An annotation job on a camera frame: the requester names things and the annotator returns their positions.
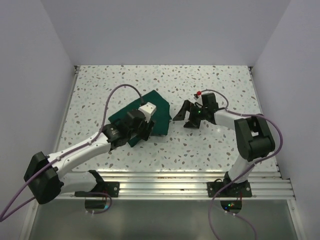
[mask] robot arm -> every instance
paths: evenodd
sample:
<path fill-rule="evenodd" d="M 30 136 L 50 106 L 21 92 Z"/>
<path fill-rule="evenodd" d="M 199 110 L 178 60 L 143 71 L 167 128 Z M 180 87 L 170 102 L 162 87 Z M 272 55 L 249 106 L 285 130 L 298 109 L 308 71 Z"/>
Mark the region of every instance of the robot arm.
<path fill-rule="evenodd" d="M 155 111 L 156 106 L 148 102 L 139 109 L 127 112 L 123 119 L 105 125 L 95 141 L 93 139 L 99 132 L 63 151 L 47 156 L 42 152 L 35 154 L 24 175 L 25 181 L 39 169 L 58 159 L 28 185 L 38 203 L 46 204 L 62 193 L 103 191 L 106 188 L 105 183 L 96 171 L 72 172 L 72 169 L 95 156 L 125 145 L 134 137 L 147 141 L 155 124 L 151 120 Z"/>
<path fill-rule="evenodd" d="M 186 113 L 190 112 L 188 122 L 184 125 L 185 128 L 198 129 L 201 121 L 206 120 L 214 125 L 235 131 L 239 156 L 231 169 L 226 172 L 223 185 L 236 179 L 257 159 L 266 157 L 275 150 L 275 141 L 266 120 L 255 116 L 244 118 L 227 112 L 225 108 L 219 108 L 214 93 L 201 94 L 198 92 L 194 97 L 195 103 L 189 100 L 184 101 L 181 110 L 173 118 L 174 121 L 184 120 Z M 235 181 L 231 188 L 241 189 L 248 186 L 248 176 L 252 170 L 253 168 Z"/>

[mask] white wall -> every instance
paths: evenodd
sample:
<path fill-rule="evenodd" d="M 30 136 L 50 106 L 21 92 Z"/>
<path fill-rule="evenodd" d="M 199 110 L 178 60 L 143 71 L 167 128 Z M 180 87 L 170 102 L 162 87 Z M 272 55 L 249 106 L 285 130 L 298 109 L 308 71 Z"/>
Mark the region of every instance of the white wall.
<path fill-rule="evenodd" d="M 42 0 L 74 64 L 249 65 L 290 0 Z"/>
<path fill-rule="evenodd" d="M 73 69 L 39 0 L 0 2 L 0 211 L 32 155 L 52 151 Z M 17 201 L 31 196 L 26 189 Z M 18 239 L 27 208 L 0 223 L 0 239 Z"/>
<path fill-rule="evenodd" d="M 291 0 L 253 68 L 263 113 L 279 124 L 277 158 L 310 240 L 320 235 L 320 1 Z"/>

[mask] floor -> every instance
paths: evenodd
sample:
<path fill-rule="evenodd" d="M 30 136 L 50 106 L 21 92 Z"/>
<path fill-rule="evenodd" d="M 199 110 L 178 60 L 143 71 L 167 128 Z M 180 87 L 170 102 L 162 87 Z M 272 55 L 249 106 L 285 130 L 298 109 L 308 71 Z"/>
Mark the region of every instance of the floor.
<path fill-rule="evenodd" d="M 170 103 L 174 117 L 184 100 L 193 100 L 199 90 L 215 89 L 229 100 L 231 110 L 260 113 L 247 66 L 221 65 L 82 65 L 74 86 L 59 150 L 70 147 L 98 131 L 109 92 L 131 84 L 142 94 L 152 90 Z M 138 98 L 129 88 L 112 97 L 107 117 Z M 225 102 L 219 96 L 220 106 Z M 152 136 L 135 147 L 128 144 L 79 165 L 76 171 L 127 172 L 226 172 L 238 156 L 235 133 L 203 121 L 200 129 L 183 128 L 172 122 L 167 136 Z M 253 171 L 277 172 L 276 159 L 258 164 Z"/>
<path fill-rule="evenodd" d="M 259 240 L 298 240 L 286 200 L 244 200 L 241 216 Z M 85 213 L 80 199 L 56 199 L 39 207 L 30 240 L 208 240 L 208 201 L 120 200 L 104 214 Z M 223 240 L 253 240 L 250 226 L 212 208 L 212 224 Z"/>

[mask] dark green towel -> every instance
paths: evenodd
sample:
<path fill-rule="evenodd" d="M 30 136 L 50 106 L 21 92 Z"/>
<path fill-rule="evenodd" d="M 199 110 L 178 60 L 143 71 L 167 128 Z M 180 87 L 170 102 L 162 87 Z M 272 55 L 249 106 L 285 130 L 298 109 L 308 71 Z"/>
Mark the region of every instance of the dark green towel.
<path fill-rule="evenodd" d="M 143 96 L 145 103 L 152 103 L 156 105 L 156 111 L 151 117 L 151 120 L 155 122 L 152 129 L 151 135 L 161 136 L 167 135 L 169 129 L 169 121 L 172 119 L 170 116 L 170 104 L 163 99 L 158 92 L 152 90 Z M 125 117 L 126 113 L 133 109 L 138 109 L 140 107 L 141 100 L 140 98 L 134 100 L 121 110 L 117 111 L 115 114 L 110 116 L 108 119 L 112 123 L 117 119 L 122 119 Z M 131 147 L 135 146 L 140 141 L 140 138 L 134 137 L 128 143 Z"/>

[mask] terrazzo surface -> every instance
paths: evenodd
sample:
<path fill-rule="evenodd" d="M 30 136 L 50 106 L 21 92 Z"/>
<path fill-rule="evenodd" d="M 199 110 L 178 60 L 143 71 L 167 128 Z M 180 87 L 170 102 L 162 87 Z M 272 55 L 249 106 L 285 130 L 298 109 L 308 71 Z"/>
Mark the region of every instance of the terrazzo surface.
<path fill-rule="evenodd" d="M 82 65 L 75 83 L 59 150 L 97 132 L 110 91 L 126 83 L 141 94 L 156 90 L 170 103 L 174 117 L 184 100 L 215 89 L 238 113 L 260 113 L 247 66 L 222 65 Z M 107 118 L 138 98 L 131 88 L 120 88 L 111 98 Z M 219 106 L 226 103 L 217 96 Z M 172 121 L 167 136 L 152 136 L 135 147 L 128 144 L 79 165 L 75 171 L 128 172 L 226 172 L 238 157 L 233 130 L 202 121 L 200 129 L 183 128 L 185 121 Z M 276 159 L 258 164 L 253 171 L 277 172 Z"/>

